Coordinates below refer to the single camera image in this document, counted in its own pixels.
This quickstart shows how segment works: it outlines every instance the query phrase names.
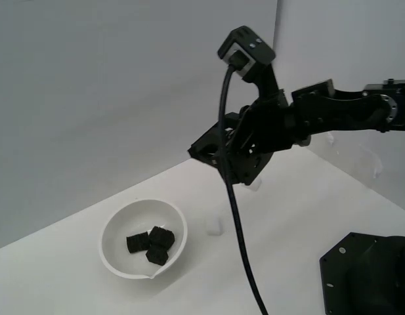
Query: white backdrop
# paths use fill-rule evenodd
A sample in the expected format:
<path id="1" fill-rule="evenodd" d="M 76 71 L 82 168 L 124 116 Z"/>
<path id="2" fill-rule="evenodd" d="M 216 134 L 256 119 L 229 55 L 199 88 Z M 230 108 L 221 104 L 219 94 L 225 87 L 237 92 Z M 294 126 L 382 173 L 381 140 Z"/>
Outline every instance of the white backdrop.
<path id="1" fill-rule="evenodd" d="M 404 0 L 284 0 L 278 16 L 274 67 L 288 96 L 329 78 L 346 91 L 405 79 Z M 405 133 L 332 135 L 333 146 L 323 134 L 309 148 L 405 209 Z"/>
<path id="2" fill-rule="evenodd" d="M 0 0 L 0 247 L 188 158 L 219 45 L 276 0 Z M 230 103 L 255 89 L 235 79 Z"/>

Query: cable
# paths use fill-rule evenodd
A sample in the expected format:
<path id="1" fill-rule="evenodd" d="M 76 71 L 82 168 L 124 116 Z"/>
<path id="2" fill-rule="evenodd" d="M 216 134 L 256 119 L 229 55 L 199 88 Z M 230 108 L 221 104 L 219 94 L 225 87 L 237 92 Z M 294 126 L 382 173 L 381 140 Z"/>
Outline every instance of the cable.
<path id="1" fill-rule="evenodd" d="M 227 187 L 227 194 L 230 200 L 231 211 L 234 219 L 234 226 L 236 227 L 237 240 L 240 249 L 240 255 L 243 260 L 243 267 L 246 271 L 247 279 L 249 280 L 250 288 L 252 289 L 255 300 L 261 310 L 262 315 L 268 315 L 268 311 L 263 304 L 262 297 L 257 289 L 255 278 L 253 277 L 252 269 L 249 263 L 249 257 L 247 256 L 246 245 L 243 237 L 242 223 L 240 222 L 239 210 L 237 207 L 236 196 L 234 195 L 233 185 L 231 181 L 230 167 L 228 165 L 227 155 L 226 155 L 226 134 L 225 134 L 225 113 L 226 113 L 226 101 L 228 94 L 228 87 L 230 85 L 230 80 L 233 72 L 236 71 L 235 67 L 229 65 L 226 75 L 223 81 L 223 88 L 221 89 L 220 97 L 220 108 L 218 114 L 218 127 L 219 127 L 219 155 L 220 155 L 220 166 L 221 173 L 224 177 L 224 182 Z"/>

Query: mounting plate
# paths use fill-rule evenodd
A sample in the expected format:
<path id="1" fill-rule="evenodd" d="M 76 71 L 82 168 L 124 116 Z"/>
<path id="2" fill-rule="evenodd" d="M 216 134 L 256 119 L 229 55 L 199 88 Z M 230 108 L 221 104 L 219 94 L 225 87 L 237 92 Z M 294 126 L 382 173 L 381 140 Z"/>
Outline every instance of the mounting plate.
<path id="1" fill-rule="evenodd" d="M 379 236 L 350 233 L 320 259 L 327 315 L 353 315 L 346 274 L 351 265 Z"/>

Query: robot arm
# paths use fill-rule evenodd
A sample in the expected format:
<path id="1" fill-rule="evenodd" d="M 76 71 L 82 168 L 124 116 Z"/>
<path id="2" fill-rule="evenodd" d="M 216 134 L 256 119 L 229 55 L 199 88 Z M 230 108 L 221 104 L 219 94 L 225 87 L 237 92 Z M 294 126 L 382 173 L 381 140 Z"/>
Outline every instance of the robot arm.
<path id="1" fill-rule="evenodd" d="M 293 102 L 288 104 L 271 66 L 274 51 L 246 26 L 232 31 L 218 54 L 230 64 L 237 51 L 244 54 L 246 62 L 237 73 L 244 81 L 256 84 L 259 97 L 240 113 L 226 115 L 226 151 L 233 184 L 251 184 L 274 152 L 294 144 L 309 145 L 310 136 L 316 133 L 405 131 L 405 80 L 388 79 L 383 84 L 366 85 L 359 92 L 338 91 L 332 80 L 327 80 L 292 92 Z M 188 152 L 219 170 L 218 147 L 215 124 Z"/>

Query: white bowl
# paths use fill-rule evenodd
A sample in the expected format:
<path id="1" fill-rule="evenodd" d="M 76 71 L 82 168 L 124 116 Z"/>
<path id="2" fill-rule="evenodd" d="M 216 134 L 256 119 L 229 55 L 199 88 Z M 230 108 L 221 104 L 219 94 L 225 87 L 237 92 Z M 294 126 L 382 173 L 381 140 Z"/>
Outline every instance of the white bowl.
<path id="1" fill-rule="evenodd" d="M 168 251 L 164 266 L 150 263 L 145 251 L 130 254 L 126 237 L 151 231 L 160 226 L 172 231 L 175 243 Z M 181 211 L 161 200 L 137 200 L 116 212 L 106 223 L 98 245 L 103 264 L 114 274 L 127 279 L 153 279 L 166 271 L 182 253 L 188 237 L 188 225 Z"/>

